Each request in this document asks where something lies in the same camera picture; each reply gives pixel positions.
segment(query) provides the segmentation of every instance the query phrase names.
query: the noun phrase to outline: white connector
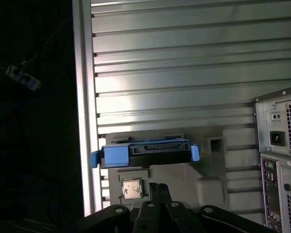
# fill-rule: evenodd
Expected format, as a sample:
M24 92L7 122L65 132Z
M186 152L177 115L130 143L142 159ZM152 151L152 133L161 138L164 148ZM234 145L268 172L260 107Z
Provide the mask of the white connector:
M22 72L19 75L15 75L14 71L17 69L17 67L11 65L11 67L8 67L5 74L15 81L19 82L20 84L23 84L27 88L29 88L32 91L36 91L41 88L41 82L34 78L33 76Z

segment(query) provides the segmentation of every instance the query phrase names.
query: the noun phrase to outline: metal frame edge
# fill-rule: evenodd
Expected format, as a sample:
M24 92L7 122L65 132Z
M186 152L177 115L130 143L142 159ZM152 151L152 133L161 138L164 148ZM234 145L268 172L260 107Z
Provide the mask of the metal frame edge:
M84 216L102 209L100 168L91 169L98 150L95 73L90 0L72 0Z

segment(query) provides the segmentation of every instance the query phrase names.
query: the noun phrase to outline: metal side panel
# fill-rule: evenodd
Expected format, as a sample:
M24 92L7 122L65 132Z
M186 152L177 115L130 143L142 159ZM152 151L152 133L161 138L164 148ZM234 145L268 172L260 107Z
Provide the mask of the metal side panel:
M91 151L98 149L91 18L90 0L73 0L84 216L102 208L100 171L88 163Z
M85 215L110 204L87 163L106 134L200 126L224 129L231 209L259 214L251 99L291 87L291 0L73 0L73 14Z

